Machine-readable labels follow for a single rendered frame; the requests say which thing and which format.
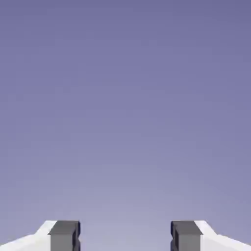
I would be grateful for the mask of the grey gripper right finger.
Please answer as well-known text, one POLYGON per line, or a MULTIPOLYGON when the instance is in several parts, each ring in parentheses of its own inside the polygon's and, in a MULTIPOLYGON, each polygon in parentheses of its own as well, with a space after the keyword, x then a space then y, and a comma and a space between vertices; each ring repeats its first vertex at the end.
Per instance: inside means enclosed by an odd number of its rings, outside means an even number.
POLYGON ((251 245, 217 234, 205 220, 170 224, 170 251, 251 251, 251 245))

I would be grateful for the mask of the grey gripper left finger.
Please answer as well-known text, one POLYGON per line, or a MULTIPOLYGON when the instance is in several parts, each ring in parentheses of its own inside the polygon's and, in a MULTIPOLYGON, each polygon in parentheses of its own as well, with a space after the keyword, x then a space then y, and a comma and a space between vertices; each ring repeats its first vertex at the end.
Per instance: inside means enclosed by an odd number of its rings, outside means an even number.
POLYGON ((0 245, 0 251, 81 251, 80 221, 46 220, 30 235, 0 245))

